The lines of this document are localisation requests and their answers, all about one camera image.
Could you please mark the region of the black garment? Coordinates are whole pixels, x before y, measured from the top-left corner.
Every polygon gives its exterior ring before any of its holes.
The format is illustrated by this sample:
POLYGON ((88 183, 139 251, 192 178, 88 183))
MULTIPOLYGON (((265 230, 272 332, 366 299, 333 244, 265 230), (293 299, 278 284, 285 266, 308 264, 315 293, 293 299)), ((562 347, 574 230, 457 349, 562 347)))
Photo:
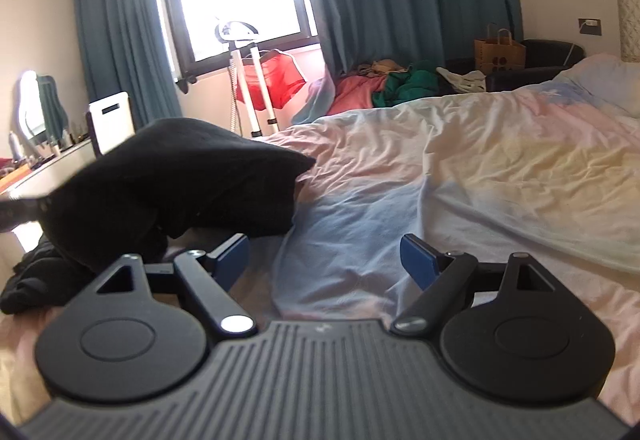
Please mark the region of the black garment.
POLYGON ((41 243, 1 292, 1 311, 62 307, 126 253, 163 259, 193 229, 288 233, 314 158, 191 118, 157 120, 46 195, 41 243))

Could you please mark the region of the white dressing table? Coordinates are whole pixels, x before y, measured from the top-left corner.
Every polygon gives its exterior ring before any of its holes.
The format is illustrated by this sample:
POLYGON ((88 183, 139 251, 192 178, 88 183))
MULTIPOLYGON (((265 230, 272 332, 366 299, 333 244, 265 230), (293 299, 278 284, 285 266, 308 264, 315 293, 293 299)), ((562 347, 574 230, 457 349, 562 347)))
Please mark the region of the white dressing table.
MULTIPOLYGON (((96 155, 94 155, 91 141, 84 140, 5 189, 1 193, 1 199, 46 195, 91 163, 94 158, 96 155)), ((25 252, 37 246, 41 236, 41 226, 37 222, 21 224, 2 233, 1 271, 9 272, 22 259, 25 252)))

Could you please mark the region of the vanity mirror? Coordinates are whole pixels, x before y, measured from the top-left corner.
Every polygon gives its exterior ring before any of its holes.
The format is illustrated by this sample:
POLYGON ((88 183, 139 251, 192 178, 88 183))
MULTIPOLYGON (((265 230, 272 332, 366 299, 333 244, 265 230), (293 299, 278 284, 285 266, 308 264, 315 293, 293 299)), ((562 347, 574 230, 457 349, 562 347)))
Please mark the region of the vanity mirror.
POLYGON ((26 70, 18 80, 17 123, 26 139, 34 145, 47 142, 46 120, 40 102, 37 74, 26 70))

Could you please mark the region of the white black chair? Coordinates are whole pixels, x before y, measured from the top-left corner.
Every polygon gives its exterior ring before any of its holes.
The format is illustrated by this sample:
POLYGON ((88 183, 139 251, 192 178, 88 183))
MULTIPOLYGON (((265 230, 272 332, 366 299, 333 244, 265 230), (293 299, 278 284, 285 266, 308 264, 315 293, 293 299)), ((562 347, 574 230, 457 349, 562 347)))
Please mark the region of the white black chair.
POLYGON ((96 157, 108 153, 136 132, 127 92, 119 92, 90 103, 86 118, 96 157))

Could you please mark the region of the pastel bed sheet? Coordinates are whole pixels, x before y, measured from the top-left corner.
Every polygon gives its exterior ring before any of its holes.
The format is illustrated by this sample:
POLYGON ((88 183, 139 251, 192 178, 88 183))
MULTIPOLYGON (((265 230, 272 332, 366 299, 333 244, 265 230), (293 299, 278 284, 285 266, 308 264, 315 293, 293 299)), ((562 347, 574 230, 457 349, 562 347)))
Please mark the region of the pastel bed sheet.
POLYGON ((639 119, 565 84, 353 111, 274 143, 316 162, 292 230, 256 241, 236 296, 257 321, 390 319, 416 299, 399 242, 530 252, 605 322, 602 401, 639 418, 639 119))

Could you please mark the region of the teal curtain left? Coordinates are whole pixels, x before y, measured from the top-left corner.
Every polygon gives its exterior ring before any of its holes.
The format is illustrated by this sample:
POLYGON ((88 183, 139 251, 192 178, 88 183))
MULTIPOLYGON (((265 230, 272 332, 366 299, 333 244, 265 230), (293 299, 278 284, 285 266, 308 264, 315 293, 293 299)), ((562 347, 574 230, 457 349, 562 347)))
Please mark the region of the teal curtain left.
POLYGON ((74 0, 89 100, 126 92, 138 129, 180 117, 156 0, 74 0))

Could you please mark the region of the green clothing pile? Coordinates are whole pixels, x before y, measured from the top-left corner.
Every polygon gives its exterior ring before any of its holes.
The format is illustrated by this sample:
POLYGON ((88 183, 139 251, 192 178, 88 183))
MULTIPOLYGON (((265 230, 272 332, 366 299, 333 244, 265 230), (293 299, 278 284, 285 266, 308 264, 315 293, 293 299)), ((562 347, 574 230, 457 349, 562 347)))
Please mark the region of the green clothing pile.
POLYGON ((424 60, 406 71, 391 72, 382 90, 372 93, 371 100, 374 107, 384 108, 434 96, 439 96, 436 66, 424 60))

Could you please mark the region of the pillow pastel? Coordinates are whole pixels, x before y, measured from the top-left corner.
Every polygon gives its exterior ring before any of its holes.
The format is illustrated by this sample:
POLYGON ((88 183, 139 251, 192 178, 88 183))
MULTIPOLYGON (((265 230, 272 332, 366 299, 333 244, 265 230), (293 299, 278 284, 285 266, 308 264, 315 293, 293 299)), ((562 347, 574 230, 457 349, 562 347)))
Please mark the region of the pillow pastel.
POLYGON ((562 71, 555 81, 572 84, 590 97, 639 118, 638 62, 623 62, 608 54, 588 56, 562 71))

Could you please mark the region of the brown paper bag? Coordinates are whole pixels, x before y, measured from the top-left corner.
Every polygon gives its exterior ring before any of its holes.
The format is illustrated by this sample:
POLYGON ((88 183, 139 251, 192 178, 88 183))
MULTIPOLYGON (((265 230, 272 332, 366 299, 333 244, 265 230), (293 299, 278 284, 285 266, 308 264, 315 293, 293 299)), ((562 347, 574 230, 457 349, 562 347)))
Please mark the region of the brown paper bag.
POLYGON ((475 69, 485 76, 525 68, 526 48, 513 39, 509 29, 494 22, 487 25, 484 39, 474 40, 475 69))

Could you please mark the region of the pink clothing pile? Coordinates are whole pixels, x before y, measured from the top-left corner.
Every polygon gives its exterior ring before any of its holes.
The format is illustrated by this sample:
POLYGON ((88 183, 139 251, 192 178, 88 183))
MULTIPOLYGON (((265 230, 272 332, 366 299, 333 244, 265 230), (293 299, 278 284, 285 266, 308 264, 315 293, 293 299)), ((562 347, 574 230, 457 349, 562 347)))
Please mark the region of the pink clothing pile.
POLYGON ((354 109, 372 108, 372 95, 374 92, 382 91, 385 82, 385 76, 350 76, 342 79, 338 82, 328 114, 337 115, 354 109))

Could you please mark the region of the red garment on stand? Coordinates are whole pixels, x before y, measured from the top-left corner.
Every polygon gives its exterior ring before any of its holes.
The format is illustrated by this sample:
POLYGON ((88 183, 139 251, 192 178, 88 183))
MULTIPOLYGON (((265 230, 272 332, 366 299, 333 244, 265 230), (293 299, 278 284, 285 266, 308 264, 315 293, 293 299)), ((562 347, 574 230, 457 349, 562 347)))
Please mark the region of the red garment on stand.
MULTIPOLYGON (((250 97, 256 111, 264 111, 266 105, 262 98, 256 70, 250 57, 243 58, 245 79, 250 91, 250 97)), ((269 92, 271 105, 274 109, 282 109, 297 92, 307 83, 297 66, 294 56, 290 53, 272 50, 260 54, 260 65, 265 84, 269 92)))

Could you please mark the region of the light blue garment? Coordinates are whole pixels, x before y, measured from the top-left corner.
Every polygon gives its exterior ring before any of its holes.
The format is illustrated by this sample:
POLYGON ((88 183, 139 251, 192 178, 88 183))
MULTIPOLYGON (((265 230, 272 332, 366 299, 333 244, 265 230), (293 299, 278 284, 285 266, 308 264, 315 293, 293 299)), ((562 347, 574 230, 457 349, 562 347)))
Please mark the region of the light blue garment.
POLYGON ((325 116, 333 105, 335 95, 336 86, 329 69, 326 68, 321 78, 308 84, 305 104, 292 117, 293 125, 304 125, 325 116))

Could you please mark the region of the wall power outlet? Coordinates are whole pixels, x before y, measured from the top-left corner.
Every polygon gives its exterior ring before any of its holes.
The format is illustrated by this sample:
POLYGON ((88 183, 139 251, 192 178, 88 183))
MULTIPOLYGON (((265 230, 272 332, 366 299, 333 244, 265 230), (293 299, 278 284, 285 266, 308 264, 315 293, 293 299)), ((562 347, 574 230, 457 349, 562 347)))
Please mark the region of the wall power outlet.
POLYGON ((602 36, 602 22, 596 18, 579 18, 578 31, 587 36, 602 36))

